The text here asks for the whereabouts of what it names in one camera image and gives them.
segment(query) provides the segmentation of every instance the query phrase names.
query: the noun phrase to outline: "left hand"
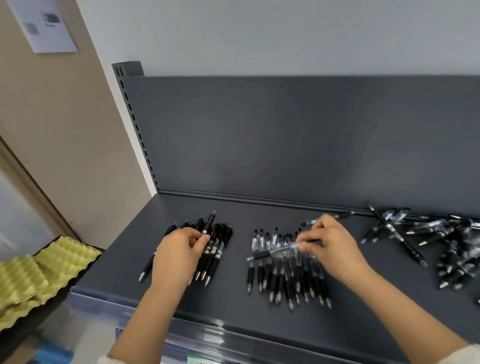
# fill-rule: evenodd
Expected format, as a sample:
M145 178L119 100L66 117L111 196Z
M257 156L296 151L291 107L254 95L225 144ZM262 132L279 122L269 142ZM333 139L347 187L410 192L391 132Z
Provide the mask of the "left hand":
M150 288L168 285L183 294L209 240L210 235L202 236L192 228L177 229L165 236L156 249Z

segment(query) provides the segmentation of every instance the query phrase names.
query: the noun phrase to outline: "beige wall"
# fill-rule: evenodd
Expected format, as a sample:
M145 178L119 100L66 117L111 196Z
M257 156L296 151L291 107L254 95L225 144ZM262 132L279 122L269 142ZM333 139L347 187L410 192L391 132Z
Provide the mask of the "beige wall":
M85 242L107 247L150 199L75 0L79 50L34 54L0 0L0 135Z

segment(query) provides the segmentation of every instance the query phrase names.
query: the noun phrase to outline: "white wall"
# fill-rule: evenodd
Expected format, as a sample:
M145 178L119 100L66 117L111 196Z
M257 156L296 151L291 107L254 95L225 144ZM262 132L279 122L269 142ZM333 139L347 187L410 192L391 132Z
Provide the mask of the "white wall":
M479 74L475 0L77 0L155 193L111 63L145 75Z
M55 237L56 233L0 170L0 262L34 254Z

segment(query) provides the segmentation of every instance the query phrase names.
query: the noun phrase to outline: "right hand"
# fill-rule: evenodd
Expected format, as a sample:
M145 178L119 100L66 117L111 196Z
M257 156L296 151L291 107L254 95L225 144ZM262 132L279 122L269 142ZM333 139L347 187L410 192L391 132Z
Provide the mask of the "right hand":
M309 231L298 235L297 242L318 239L323 241L323 247L305 243L300 245L299 250L315 255L328 273L348 287L372 271L355 239L328 214L322 215Z

